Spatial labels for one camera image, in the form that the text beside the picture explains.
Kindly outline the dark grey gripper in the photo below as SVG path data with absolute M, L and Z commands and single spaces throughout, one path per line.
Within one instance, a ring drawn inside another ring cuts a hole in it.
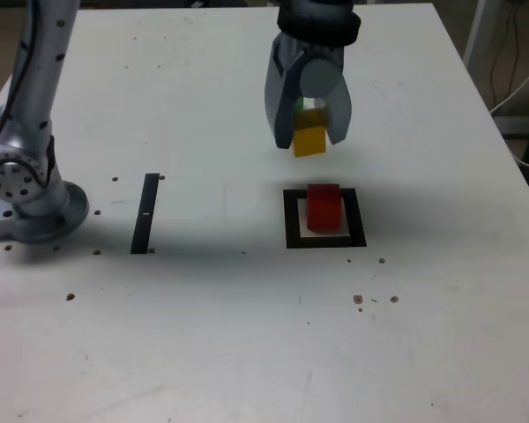
M 289 149 L 294 134 L 294 105 L 299 97 L 314 100 L 333 145 L 347 135 L 352 102 L 347 89 L 344 49 L 280 36 L 272 43 L 266 72 L 264 104 L 279 149 Z

